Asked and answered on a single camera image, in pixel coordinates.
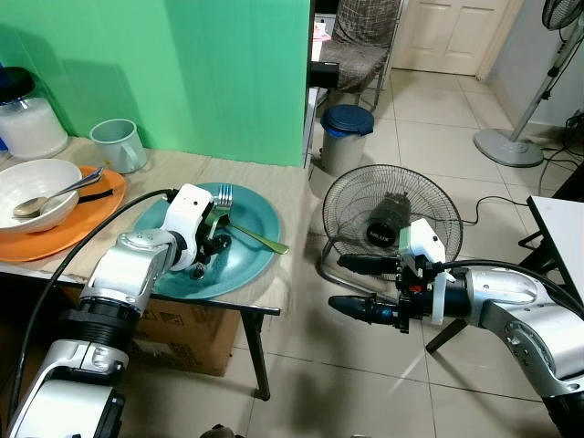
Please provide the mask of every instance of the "silver fork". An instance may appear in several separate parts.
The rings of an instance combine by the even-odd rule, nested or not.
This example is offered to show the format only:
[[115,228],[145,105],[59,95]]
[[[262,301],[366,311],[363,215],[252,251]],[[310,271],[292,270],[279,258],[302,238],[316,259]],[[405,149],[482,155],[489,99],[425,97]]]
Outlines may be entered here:
[[219,219],[219,226],[232,226],[233,228],[238,229],[239,231],[246,233],[250,237],[253,237],[258,242],[261,242],[272,251],[278,254],[285,254],[288,252],[289,248],[287,245],[280,244],[279,242],[274,242],[273,240],[266,239],[262,235],[257,235],[253,231],[249,231],[247,228],[244,228],[241,225],[233,224],[229,220],[229,211],[231,210],[231,205],[234,201],[233,195],[233,186],[231,184],[221,184],[219,186],[219,202],[215,207],[215,211],[217,214],[220,214]]

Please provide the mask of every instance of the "white mug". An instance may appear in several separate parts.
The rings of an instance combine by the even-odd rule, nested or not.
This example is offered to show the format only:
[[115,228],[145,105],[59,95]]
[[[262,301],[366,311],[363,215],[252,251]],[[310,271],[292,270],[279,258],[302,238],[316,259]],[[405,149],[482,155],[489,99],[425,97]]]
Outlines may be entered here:
[[106,165],[118,173],[136,172],[148,160],[136,123],[131,120],[102,121],[93,127],[89,137],[102,146]]

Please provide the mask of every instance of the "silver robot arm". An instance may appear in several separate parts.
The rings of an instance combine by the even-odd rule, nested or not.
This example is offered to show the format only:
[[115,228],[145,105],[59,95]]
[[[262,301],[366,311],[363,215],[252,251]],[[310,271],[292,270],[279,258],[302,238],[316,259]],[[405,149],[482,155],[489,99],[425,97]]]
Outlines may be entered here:
[[353,318],[393,325],[404,333],[410,318],[431,317],[440,325],[443,316],[458,319],[454,334],[464,325],[493,332],[507,345],[562,435],[580,437],[584,321],[552,300],[532,276],[489,268],[487,263],[445,273],[436,268],[443,260],[443,246],[432,228],[423,219],[416,221],[401,230],[398,257],[347,255],[339,260],[341,266],[362,274],[397,274],[397,303],[375,296],[337,296],[328,303]]
[[128,366],[125,351],[156,279],[195,260],[197,230],[212,205],[210,193],[185,184],[162,229],[118,237],[83,288],[78,308],[61,315],[60,339],[16,411],[10,438],[118,436],[124,398],[114,387]]

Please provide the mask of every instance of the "green wall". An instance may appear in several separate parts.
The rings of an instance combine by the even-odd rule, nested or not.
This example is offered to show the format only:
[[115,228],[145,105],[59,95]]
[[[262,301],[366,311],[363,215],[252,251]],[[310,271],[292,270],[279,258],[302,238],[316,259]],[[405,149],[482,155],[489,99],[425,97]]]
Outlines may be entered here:
[[0,0],[0,63],[69,133],[128,118],[147,147],[300,165],[309,0]]

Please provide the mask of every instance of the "chair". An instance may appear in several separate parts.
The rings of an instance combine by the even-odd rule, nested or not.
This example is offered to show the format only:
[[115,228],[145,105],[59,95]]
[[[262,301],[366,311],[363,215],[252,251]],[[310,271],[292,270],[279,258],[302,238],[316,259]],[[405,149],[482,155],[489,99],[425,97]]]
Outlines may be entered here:
[[390,58],[400,0],[340,0],[332,39],[321,59],[339,63],[337,89],[360,94],[376,75],[373,108],[379,102],[384,70]]

